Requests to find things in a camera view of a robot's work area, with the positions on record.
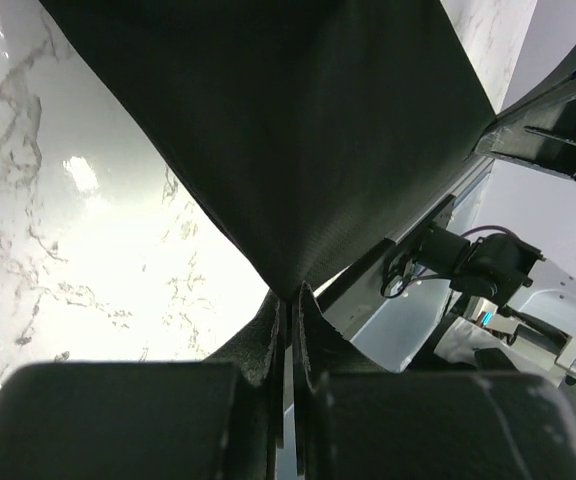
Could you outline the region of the black t shirt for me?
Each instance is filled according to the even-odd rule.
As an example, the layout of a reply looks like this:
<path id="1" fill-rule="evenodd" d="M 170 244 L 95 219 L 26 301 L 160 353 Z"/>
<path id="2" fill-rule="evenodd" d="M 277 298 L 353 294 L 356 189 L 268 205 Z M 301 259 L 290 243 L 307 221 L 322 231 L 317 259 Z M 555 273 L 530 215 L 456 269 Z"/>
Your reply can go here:
<path id="1" fill-rule="evenodd" d="M 47 1 L 269 288 L 413 223 L 495 113 L 438 1 Z"/>

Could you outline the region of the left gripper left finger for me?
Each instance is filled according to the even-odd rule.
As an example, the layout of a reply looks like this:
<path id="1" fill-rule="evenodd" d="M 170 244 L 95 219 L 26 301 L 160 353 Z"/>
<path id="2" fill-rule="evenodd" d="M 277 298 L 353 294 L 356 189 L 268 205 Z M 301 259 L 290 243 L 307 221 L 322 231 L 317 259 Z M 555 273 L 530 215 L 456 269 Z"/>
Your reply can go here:
<path id="1" fill-rule="evenodd" d="M 27 365 L 0 390 L 0 479 L 272 479 L 281 301 L 194 362 Z"/>

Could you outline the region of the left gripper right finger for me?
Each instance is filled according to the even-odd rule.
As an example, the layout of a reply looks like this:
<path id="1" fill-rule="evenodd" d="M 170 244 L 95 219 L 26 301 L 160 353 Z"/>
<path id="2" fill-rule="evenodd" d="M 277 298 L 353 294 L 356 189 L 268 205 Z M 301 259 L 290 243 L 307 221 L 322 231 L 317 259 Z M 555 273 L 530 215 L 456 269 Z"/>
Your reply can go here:
<path id="1" fill-rule="evenodd" d="M 576 479 L 576 421 L 517 371 L 391 373 L 293 304 L 298 473 L 307 479 Z"/>

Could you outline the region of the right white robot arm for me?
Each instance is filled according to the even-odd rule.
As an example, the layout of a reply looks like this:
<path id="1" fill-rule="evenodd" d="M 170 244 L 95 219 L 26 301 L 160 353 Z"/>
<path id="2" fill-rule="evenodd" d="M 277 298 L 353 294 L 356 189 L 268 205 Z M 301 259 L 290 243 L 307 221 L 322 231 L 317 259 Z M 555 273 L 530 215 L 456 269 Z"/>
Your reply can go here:
<path id="1" fill-rule="evenodd" d="M 576 182 L 576 45 L 540 84 L 504 110 L 475 153 Z M 506 305 L 543 258 L 509 233 L 474 242 L 425 220 L 385 257 L 380 293 L 403 295 L 415 281 L 447 280 L 451 289 Z"/>

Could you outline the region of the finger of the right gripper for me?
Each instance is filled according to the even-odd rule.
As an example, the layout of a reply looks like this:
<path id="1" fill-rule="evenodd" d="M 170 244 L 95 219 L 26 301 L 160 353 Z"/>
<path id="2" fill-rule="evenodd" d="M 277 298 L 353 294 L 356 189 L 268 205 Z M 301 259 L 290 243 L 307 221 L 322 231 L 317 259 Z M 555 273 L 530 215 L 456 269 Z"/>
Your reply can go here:
<path id="1" fill-rule="evenodd" d="M 541 83 L 497 116 L 475 151 L 576 182 L 576 44 Z"/>

